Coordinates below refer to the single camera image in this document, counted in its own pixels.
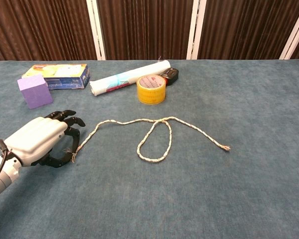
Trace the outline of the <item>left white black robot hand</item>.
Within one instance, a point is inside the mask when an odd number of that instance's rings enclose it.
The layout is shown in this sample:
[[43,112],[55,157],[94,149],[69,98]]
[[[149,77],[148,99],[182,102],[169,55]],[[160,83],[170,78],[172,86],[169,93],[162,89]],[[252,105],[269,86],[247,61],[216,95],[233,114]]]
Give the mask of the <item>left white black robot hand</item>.
[[[72,125],[85,126],[75,114],[73,110],[55,111],[29,121],[3,141],[8,149],[6,160],[16,158],[25,167],[40,164],[58,168],[67,164],[80,140],[80,131]],[[50,151],[65,135],[73,138],[72,148],[61,158],[52,157]]]

